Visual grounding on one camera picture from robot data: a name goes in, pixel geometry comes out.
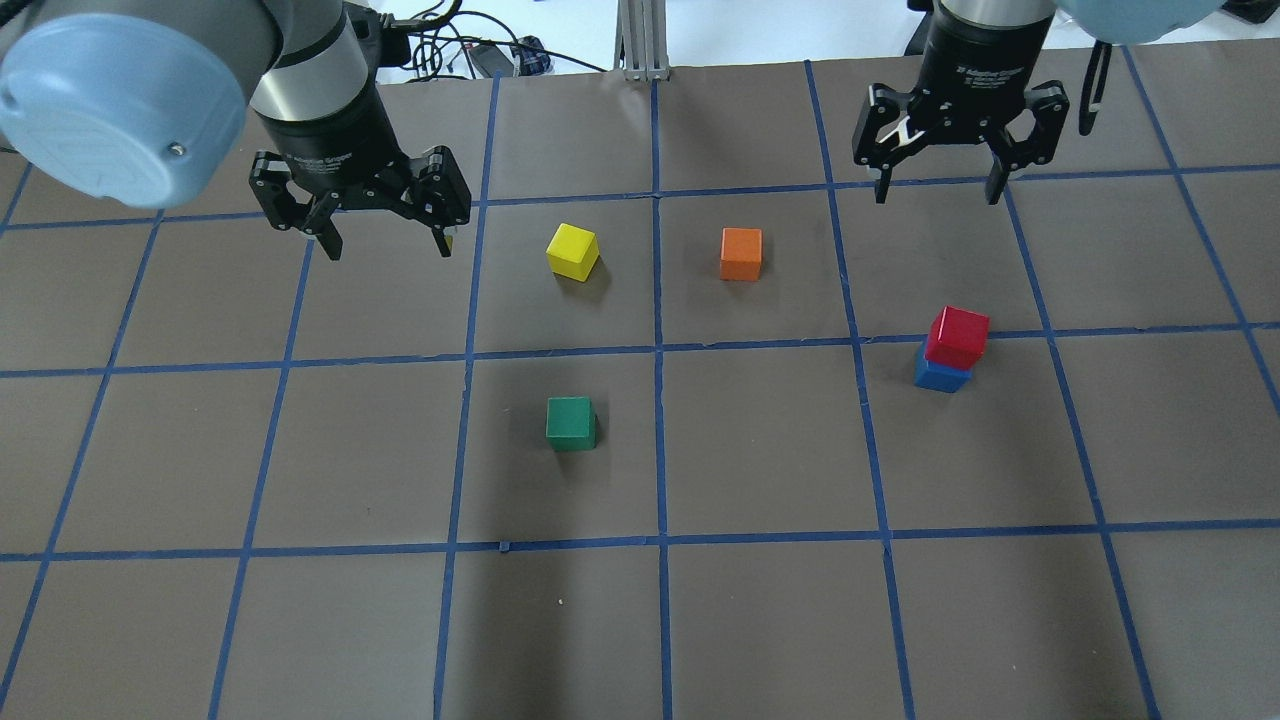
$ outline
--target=toy block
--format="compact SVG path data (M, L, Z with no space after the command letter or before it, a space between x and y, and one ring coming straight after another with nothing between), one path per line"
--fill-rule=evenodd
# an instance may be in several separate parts
M927 360L924 357L924 345L920 345L919 352L915 354L915 387L936 389L938 392L955 392L963 388L970 378L973 378L973 373L969 370L957 370Z
M547 263L552 272L580 283L586 282L599 259L600 246L595 242L595 233L567 223L561 223L547 246Z
M547 400L547 442L557 452L595 447L595 411L590 397Z
M764 232L724 228L721 236L721 279L758 281L764 264Z
M924 341L924 359L929 363L969 370L987 351L991 318L982 313L947 305L933 319L929 338Z

